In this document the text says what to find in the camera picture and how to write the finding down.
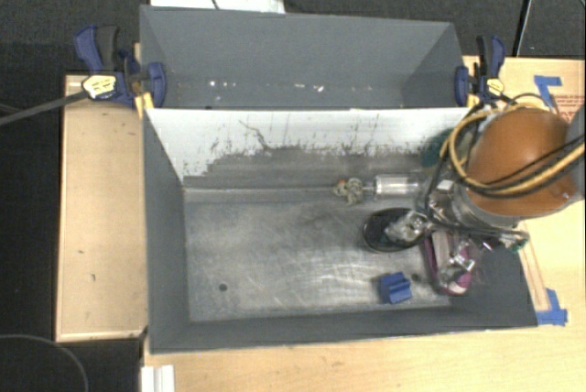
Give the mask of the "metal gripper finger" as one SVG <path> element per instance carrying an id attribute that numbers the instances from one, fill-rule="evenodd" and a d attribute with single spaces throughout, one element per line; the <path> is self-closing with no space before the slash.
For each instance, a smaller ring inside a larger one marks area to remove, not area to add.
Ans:
<path id="1" fill-rule="evenodd" d="M 448 255 L 440 269 L 440 280 L 444 286 L 470 286 L 475 260 L 468 247 L 461 248 L 455 255 Z"/>
<path id="2" fill-rule="evenodd" d="M 420 215 L 400 217 L 385 229 L 387 238 L 394 244 L 415 244 L 428 232 L 429 221 Z"/>

